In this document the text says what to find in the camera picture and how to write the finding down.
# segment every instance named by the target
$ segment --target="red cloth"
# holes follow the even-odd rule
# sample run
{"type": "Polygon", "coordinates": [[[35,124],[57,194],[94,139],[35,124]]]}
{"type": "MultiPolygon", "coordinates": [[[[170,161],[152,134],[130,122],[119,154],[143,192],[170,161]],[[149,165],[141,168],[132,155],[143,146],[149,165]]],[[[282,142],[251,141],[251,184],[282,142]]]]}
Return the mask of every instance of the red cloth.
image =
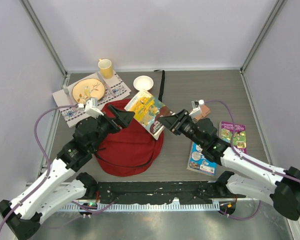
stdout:
{"type": "MultiPolygon", "coordinates": [[[[109,117],[114,115],[108,109],[113,105],[124,110],[130,99],[107,103],[102,111],[109,117]]],[[[95,153],[101,168],[108,174],[127,177],[146,171],[159,155],[164,143],[162,132],[158,140],[147,132],[135,119],[127,128],[115,134],[109,134],[95,153]]]]}

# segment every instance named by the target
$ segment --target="yellow mug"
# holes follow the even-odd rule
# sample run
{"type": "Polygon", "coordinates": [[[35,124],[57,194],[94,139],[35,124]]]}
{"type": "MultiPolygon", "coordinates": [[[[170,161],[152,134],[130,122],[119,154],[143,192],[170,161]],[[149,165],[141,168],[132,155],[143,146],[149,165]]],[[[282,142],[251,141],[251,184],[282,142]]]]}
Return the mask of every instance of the yellow mug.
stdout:
{"type": "Polygon", "coordinates": [[[98,67],[100,69],[100,73],[105,79],[110,79],[114,75],[112,62],[109,59],[99,59],[98,67]]]}

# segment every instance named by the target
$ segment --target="gray wall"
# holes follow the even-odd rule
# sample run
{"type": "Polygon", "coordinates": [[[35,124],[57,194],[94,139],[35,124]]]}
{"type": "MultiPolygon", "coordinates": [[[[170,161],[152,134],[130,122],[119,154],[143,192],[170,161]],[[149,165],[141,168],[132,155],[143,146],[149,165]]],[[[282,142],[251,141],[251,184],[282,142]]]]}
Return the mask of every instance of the gray wall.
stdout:
{"type": "MultiPolygon", "coordinates": [[[[62,76],[18,0],[0,0],[0,201],[20,194],[35,179],[42,154],[33,128],[55,106],[62,76]]],[[[47,139],[51,115],[39,126],[47,139]]],[[[1,240],[12,239],[4,227],[1,240]]]]}
{"type": "Polygon", "coordinates": [[[300,169],[300,0],[288,0],[246,72],[275,164],[300,169]]]}
{"type": "Polygon", "coordinates": [[[276,0],[30,0],[69,71],[241,67],[276,0]]]}

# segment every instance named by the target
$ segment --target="perforated metal strip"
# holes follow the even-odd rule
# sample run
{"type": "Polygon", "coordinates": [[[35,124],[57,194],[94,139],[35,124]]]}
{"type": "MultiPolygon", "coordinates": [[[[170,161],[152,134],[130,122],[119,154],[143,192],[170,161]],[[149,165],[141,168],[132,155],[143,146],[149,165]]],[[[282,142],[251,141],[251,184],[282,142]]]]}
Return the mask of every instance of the perforated metal strip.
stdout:
{"type": "MultiPolygon", "coordinates": [[[[107,204],[98,204],[98,209],[105,208],[107,204]]],[[[106,212],[181,212],[181,211],[219,211],[220,205],[218,201],[214,201],[212,204],[184,204],[181,205],[179,200],[174,200],[171,204],[163,205],[139,205],[139,204],[113,204],[106,212]]],[[[81,210],[79,206],[70,203],[65,205],[59,210],[59,212],[75,212],[81,210]]]]}

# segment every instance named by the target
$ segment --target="blue book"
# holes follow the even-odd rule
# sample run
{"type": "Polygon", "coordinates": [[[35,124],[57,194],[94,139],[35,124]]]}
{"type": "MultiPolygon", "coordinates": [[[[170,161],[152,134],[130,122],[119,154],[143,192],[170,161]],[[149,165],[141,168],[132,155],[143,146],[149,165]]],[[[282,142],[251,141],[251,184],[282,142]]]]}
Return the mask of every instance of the blue book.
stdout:
{"type": "Polygon", "coordinates": [[[201,152],[202,148],[193,142],[186,169],[210,176],[215,176],[217,164],[215,162],[208,161],[201,152]]]}

